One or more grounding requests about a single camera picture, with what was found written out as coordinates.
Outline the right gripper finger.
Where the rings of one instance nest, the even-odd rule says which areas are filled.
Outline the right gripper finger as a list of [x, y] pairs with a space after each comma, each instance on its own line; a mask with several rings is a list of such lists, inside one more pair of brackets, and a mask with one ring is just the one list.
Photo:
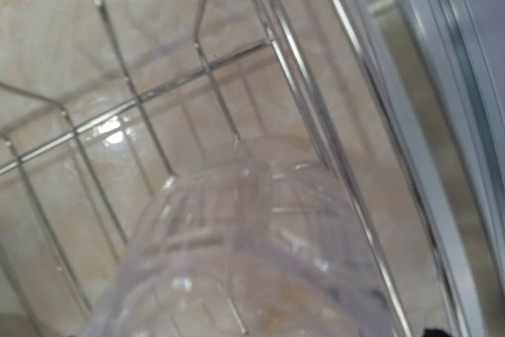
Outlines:
[[422, 337], [452, 337], [452, 335], [441, 328], [426, 328]]

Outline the clear glass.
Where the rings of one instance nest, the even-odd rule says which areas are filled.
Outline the clear glass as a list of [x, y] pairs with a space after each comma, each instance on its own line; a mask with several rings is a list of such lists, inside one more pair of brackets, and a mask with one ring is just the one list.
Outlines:
[[142, 213], [83, 336], [393, 336], [361, 221], [292, 140], [220, 144]]

